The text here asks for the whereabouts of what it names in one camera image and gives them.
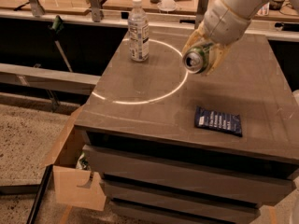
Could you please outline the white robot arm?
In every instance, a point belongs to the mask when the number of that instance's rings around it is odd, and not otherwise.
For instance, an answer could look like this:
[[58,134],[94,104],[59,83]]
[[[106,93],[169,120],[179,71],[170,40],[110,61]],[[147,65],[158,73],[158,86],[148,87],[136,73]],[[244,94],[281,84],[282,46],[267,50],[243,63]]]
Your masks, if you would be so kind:
[[[187,40],[183,63],[191,74],[212,73],[225,59],[230,47],[248,29],[258,10],[270,0],[216,0]],[[291,0],[294,9],[299,0]]]

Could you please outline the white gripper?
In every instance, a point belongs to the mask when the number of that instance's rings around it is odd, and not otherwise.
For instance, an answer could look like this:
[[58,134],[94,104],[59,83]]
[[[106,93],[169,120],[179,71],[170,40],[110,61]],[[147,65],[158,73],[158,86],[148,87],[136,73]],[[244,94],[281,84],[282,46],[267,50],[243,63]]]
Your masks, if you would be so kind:
[[206,11],[203,21],[188,38],[182,55],[196,43],[210,45],[210,66],[207,75],[212,74],[225,60],[232,43],[239,40],[251,23],[226,6],[222,0],[216,0]]

